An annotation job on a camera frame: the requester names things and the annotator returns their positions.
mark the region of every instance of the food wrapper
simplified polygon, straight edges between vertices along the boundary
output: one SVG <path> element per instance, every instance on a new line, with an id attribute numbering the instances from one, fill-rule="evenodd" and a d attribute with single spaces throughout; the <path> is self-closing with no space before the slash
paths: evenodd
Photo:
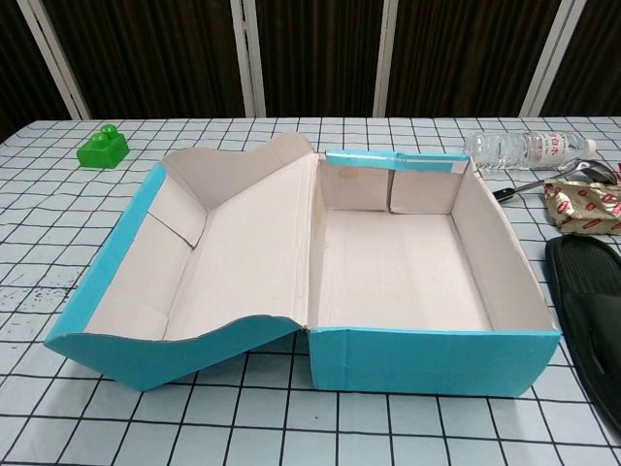
<path id="1" fill-rule="evenodd" d="M 545 203 L 563 233 L 621 234 L 621 186 L 547 180 Z"/>

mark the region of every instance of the cardboard box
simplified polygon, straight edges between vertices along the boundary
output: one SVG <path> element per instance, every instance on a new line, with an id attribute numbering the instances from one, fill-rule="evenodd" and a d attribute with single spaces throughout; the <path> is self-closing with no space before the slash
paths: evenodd
<path id="1" fill-rule="evenodd" d="M 559 340 L 464 156 L 285 134 L 164 158 L 46 345 L 146 390 L 300 328 L 331 390 L 519 395 Z"/>

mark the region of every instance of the toy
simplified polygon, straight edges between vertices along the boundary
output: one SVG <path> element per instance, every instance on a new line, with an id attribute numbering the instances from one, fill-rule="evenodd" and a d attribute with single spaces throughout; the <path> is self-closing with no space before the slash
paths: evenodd
<path id="1" fill-rule="evenodd" d="M 128 153 L 125 136 L 113 124 L 105 124 L 78 149 L 78 160 L 82 167 L 114 168 Z"/>

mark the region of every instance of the water bottle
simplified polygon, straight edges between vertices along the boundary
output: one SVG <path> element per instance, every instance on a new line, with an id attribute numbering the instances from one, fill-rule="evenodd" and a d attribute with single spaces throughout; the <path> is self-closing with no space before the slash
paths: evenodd
<path id="1" fill-rule="evenodd" d="M 464 152 L 478 168 L 558 168 L 577 158 L 595 155 L 595 141 L 577 133 L 476 133 L 466 139 Z"/>

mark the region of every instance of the slipper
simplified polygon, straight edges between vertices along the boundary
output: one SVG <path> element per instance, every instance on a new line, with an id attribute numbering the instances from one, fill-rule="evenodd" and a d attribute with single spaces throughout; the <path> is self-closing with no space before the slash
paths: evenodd
<path id="1" fill-rule="evenodd" d="M 621 435 L 621 257 L 586 236 L 545 245 L 550 291 L 575 370 L 602 417 Z"/>

